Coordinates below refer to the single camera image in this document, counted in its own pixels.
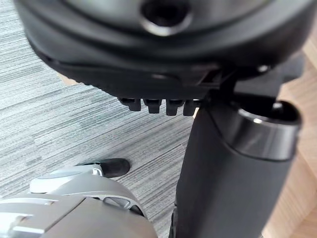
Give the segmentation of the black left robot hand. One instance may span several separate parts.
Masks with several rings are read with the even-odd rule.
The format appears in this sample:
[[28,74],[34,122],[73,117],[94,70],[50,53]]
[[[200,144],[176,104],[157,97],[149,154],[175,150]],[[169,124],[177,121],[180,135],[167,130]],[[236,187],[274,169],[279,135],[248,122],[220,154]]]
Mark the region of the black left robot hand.
[[278,101],[301,76],[314,0],[16,0],[49,67],[157,114],[195,116],[172,238],[257,238],[282,191],[302,118]]

